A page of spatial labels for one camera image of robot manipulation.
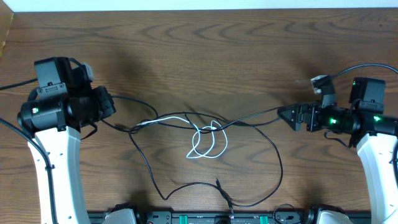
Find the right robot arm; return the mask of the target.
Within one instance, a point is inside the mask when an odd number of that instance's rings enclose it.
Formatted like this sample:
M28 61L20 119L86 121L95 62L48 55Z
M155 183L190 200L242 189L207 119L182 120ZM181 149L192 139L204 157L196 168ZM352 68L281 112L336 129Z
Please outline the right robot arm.
M397 223L397 118L384 115L386 83L357 77L349 96L349 108L336 104L332 77L311 80L316 103L296 103L277 110L294 131L302 123L307 131L348 134L363 165L371 203L371 223Z

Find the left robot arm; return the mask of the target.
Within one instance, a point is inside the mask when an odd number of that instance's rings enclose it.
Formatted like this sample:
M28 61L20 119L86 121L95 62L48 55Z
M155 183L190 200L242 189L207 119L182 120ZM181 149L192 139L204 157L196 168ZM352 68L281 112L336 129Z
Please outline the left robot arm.
M39 188L42 223L89 223L80 174L81 129L115 113L103 86L91 87L92 68L74 58L34 63L39 86L21 106Z

